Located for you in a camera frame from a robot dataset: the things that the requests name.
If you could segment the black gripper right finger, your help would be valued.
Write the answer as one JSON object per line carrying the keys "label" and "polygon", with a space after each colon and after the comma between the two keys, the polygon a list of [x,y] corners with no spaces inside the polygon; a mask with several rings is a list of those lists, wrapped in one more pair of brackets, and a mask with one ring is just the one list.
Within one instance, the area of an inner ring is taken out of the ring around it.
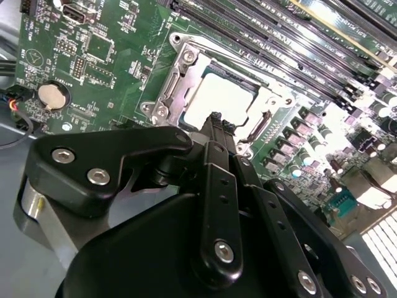
{"label": "black gripper right finger", "polygon": [[289,291],[306,297],[387,297],[375,275],[281,180],[261,181],[252,163],[232,159],[239,207],[275,258]]}

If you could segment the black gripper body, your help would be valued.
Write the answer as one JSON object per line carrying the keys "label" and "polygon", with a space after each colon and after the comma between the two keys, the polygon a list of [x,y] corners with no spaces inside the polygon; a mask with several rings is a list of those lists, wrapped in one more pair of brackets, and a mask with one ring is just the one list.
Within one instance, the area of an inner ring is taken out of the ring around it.
{"label": "black gripper body", "polygon": [[84,245],[58,297],[294,297],[234,195],[178,194]]}

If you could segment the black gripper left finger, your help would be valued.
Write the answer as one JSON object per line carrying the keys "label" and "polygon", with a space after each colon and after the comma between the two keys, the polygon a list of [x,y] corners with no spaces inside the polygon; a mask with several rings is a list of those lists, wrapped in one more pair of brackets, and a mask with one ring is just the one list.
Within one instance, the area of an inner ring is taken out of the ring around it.
{"label": "black gripper left finger", "polygon": [[172,196],[238,201],[234,129],[212,113],[193,134],[162,126],[39,138],[29,150],[19,208],[67,273],[92,239]]}

